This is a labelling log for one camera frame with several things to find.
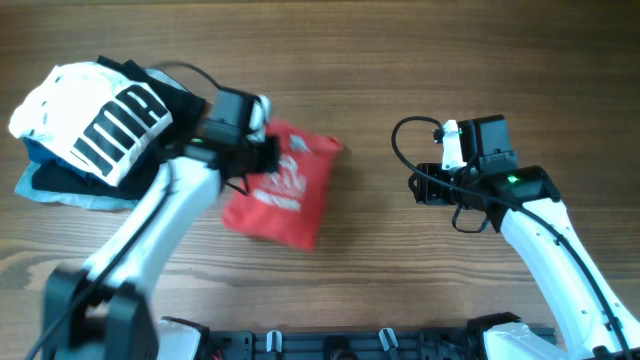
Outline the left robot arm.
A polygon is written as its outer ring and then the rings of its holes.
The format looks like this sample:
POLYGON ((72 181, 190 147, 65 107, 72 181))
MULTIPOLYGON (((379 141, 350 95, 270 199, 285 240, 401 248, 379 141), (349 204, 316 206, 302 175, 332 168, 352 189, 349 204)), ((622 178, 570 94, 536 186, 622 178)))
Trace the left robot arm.
POLYGON ((276 170, 270 118, 266 96, 221 89, 200 128, 162 152, 153 184, 113 237, 80 269, 51 273, 43 331, 28 358, 207 358, 207 328, 155 321, 150 299, 177 245, 229 179, 276 170))

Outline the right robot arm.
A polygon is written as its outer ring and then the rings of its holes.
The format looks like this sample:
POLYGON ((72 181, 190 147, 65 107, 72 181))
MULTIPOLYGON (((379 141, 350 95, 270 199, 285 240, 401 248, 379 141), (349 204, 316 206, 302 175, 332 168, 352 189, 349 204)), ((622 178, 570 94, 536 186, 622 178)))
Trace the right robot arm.
POLYGON ((519 254, 551 309, 564 348, 502 313, 467 324, 477 359, 636 359, 639 322, 612 291, 582 245, 549 175, 520 167, 501 115, 436 123, 439 163, 412 165, 409 187, 419 204, 484 213, 519 254))

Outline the black folded garment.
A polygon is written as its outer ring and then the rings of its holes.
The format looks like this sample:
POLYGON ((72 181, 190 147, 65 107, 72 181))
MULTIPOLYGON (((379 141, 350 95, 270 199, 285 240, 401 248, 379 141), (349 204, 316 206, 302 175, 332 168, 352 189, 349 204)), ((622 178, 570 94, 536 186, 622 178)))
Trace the black folded garment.
MULTIPOLYGON (((174 138, 193 131, 207 108, 205 99, 152 77, 146 69, 132 60, 118 63, 105 56, 99 56, 97 63, 121 73, 130 80, 148 84, 159 95, 172 115, 172 123, 159 136, 158 143, 161 146, 166 146, 174 138)), ((160 162, 152 153, 137 170, 129 171, 116 187, 106 184, 97 177, 84 179, 54 163, 43 165, 44 174, 36 176, 36 189, 139 200, 152 184, 160 162)))

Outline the white folded shirt black letters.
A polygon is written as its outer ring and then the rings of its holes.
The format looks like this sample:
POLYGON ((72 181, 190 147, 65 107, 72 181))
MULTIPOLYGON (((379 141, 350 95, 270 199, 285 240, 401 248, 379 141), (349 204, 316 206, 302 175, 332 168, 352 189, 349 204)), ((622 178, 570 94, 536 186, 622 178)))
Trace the white folded shirt black letters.
POLYGON ((172 123, 144 82, 95 62, 56 66, 16 108, 8 125, 73 167, 117 186, 172 123))

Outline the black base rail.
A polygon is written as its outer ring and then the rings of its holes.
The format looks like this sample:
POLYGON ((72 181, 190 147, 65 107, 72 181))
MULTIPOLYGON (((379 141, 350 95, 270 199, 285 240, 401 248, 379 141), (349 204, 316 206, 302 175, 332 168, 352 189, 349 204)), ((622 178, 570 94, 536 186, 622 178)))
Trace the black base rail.
POLYGON ((195 359, 331 360, 331 359, 484 359, 481 332, 491 325, 519 323, 510 312, 471 319, 464 327, 430 327, 415 331, 281 332, 212 331, 175 317, 159 325, 177 325, 198 336, 195 359))

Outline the red printed t-shirt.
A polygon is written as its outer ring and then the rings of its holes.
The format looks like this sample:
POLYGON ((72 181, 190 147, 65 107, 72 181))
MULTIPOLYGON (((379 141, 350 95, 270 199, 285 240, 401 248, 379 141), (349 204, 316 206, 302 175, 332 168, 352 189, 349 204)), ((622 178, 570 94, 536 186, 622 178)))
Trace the red printed t-shirt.
POLYGON ((249 193, 236 193, 222 212, 237 233, 313 251, 326 210, 334 162, 344 145, 329 135, 274 120, 267 133, 279 141, 279 170, 248 177, 249 193))

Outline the dark blue folded garment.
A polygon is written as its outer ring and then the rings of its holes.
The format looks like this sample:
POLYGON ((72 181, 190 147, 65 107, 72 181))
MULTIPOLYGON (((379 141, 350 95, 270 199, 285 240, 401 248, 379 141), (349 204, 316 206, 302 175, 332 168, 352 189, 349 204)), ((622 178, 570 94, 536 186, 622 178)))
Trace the dark blue folded garment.
MULTIPOLYGON (((68 163, 35 140, 24 138, 23 143, 27 149, 29 159, 33 162, 39 164, 54 163, 62 168, 71 170, 84 179, 96 178, 95 175, 78 169, 74 165, 68 163)), ((137 158, 136 162, 131 166, 130 171, 137 170, 140 166, 142 166, 146 162, 146 158, 151 156, 152 153, 153 150, 150 147, 147 147, 145 151, 137 158)))

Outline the light blue folded garment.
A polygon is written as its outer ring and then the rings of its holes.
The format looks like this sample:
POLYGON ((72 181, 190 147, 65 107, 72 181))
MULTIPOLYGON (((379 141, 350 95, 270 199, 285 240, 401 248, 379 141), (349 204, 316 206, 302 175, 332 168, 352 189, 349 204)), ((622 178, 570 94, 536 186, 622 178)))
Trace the light blue folded garment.
POLYGON ((31 161, 15 187, 15 193, 37 203, 60 203, 63 205, 99 211, 133 209, 138 199, 122 199, 111 196, 76 194, 39 190, 35 188, 37 175, 44 174, 44 165, 31 161))

